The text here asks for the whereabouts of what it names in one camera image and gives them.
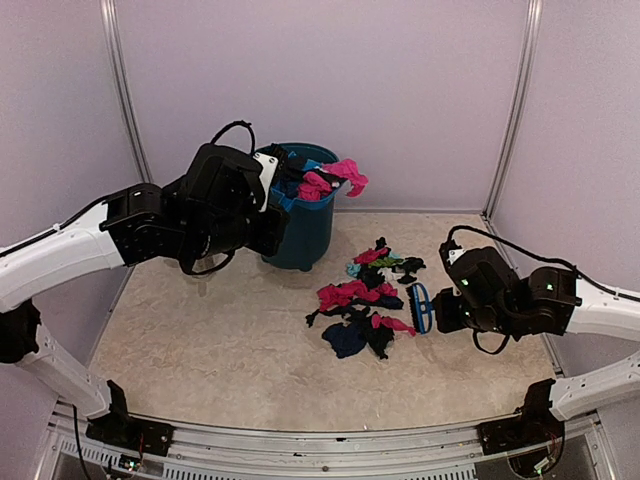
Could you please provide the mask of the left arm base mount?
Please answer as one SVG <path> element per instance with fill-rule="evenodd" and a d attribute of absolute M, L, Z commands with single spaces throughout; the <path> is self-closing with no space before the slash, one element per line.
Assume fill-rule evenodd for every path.
<path fill-rule="evenodd" d="M 131 416 L 124 390 L 112 380 L 106 385 L 111 395 L 109 410 L 88 421 L 86 436 L 111 446 L 136 450 L 139 454 L 166 457 L 175 428 L 168 423 Z"/>

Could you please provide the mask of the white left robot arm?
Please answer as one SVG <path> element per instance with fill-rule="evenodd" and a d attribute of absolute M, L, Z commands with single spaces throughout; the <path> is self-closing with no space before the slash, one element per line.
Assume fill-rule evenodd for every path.
<path fill-rule="evenodd" d="M 277 253 L 287 213 L 269 200 L 287 158 L 202 145 L 187 173 L 160 187 L 140 183 L 101 197 L 69 220 L 1 252 L 1 360 L 31 372 L 121 445 L 140 434 L 116 386 L 93 375 L 42 324 L 35 296 L 85 275 L 173 259 L 195 275 L 198 261 L 222 254 L 221 270 L 248 248 Z"/>

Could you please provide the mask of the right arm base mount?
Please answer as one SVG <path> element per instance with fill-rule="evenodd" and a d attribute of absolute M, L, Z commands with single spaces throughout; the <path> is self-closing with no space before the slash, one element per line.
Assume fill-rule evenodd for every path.
<path fill-rule="evenodd" d="M 551 413 L 554 379 L 532 384 L 524 404 L 510 417 L 482 422 L 477 426 L 484 455 L 504 453 L 564 437 L 564 422 Z"/>

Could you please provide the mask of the blue hand brush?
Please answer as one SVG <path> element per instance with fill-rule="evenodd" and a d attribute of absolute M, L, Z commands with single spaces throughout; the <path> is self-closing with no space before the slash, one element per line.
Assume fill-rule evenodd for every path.
<path fill-rule="evenodd" d="M 434 324 L 434 314 L 426 287 L 420 282 L 415 282 L 406 291 L 414 329 L 420 335 L 430 333 Z"/>

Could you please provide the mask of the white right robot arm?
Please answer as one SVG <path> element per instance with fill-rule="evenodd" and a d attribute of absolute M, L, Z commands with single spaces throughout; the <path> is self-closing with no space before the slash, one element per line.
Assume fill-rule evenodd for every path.
<path fill-rule="evenodd" d="M 574 376 L 530 386 L 541 399 L 513 419 L 511 433 L 535 442 L 551 424 L 639 393 L 639 295 L 597 282 L 559 258 L 539 258 L 521 277 L 493 247 L 466 250 L 453 240 L 439 255 L 451 285 L 432 304 L 441 333 L 492 333 L 505 342 L 527 336 L 605 338 L 625 343 L 619 357 Z"/>

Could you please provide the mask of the blue plastic dustpan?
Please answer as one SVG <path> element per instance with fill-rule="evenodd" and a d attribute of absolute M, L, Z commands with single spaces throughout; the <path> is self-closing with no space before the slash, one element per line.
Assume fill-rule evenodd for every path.
<path fill-rule="evenodd" d="M 334 199 L 344 183 L 345 179 L 329 173 L 324 164 L 290 152 L 271 193 L 286 211 L 294 206 L 319 210 Z"/>

